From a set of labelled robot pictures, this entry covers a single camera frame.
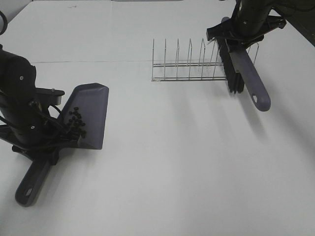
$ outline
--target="brush handle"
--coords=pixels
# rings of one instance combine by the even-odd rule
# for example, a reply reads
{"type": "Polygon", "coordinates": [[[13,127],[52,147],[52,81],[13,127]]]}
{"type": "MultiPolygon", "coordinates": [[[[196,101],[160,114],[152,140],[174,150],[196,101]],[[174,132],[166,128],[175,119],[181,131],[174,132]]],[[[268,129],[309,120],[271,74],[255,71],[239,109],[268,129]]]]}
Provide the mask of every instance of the brush handle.
{"type": "Polygon", "coordinates": [[[241,73],[247,90],[258,110],[266,112],[270,109],[271,100],[269,94],[261,81],[259,74],[246,49],[239,46],[230,53],[234,69],[241,73]]]}

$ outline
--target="brush bristles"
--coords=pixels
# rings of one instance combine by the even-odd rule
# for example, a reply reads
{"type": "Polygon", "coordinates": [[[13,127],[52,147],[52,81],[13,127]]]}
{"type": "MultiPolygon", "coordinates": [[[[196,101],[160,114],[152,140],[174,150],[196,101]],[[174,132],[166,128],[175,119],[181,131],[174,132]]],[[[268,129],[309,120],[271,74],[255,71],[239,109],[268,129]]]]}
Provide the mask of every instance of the brush bristles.
{"type": "Polygon", "coordinates": [[[230,92],[241,93],[244,90],[244,81],[242,75],[235,72],[225,39],[217,38],[217,42],[220,49],[220,57],[223,62],[228,88],[230,92]]]}

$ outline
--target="hole in handle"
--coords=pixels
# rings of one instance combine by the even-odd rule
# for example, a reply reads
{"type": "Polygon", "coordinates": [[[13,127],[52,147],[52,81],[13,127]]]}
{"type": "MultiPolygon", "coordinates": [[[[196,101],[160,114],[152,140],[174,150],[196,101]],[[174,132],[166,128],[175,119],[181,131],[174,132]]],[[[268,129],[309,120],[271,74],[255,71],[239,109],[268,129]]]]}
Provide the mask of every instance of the hole in handle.
{"type": "Polygon", "coordinates": [[[32,187],[28,188],[28,189],[25,191],[25,196],[26,196],[26,197],[29,197],[30,194],[31,194],[31,192],[32,192],[32,190],[33,190],[32,187]]]}
{"type": "Polygon", "coordinates": [[[257,103],[258,98],[257,98],[257,96],[255,94],[252,95],[252,98],[254,99],[254,102],[257,103]]]}

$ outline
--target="white wall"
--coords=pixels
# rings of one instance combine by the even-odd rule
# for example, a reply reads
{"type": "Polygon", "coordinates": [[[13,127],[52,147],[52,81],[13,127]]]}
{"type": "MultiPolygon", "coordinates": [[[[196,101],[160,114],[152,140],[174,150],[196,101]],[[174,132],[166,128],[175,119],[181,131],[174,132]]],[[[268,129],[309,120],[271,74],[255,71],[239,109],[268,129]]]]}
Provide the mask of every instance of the white wall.
{"type": "Polygon", "coordinates": [[[6,15],[8,21],[11,21],[28,3],[32,0],[0,0],[0,10],[6,15]]]}

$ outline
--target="hand brush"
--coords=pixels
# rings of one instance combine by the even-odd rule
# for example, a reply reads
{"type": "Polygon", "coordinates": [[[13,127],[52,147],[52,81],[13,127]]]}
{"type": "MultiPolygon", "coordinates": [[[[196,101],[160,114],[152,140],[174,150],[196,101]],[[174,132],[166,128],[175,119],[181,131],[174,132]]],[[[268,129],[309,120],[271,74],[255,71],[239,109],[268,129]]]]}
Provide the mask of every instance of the hand brush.
{"type": "Polygon", "coordinates": [[[207,38],[219,45],[230,92],[241,93],[246,85],[254,105],[260,111],[271,106],[269,94],[258,75],[246,49],[262,41],[264,34],[286,25],[283,17],[269,16],[274,0],[239,0],[232,17],[207,29],[207,38]]]}

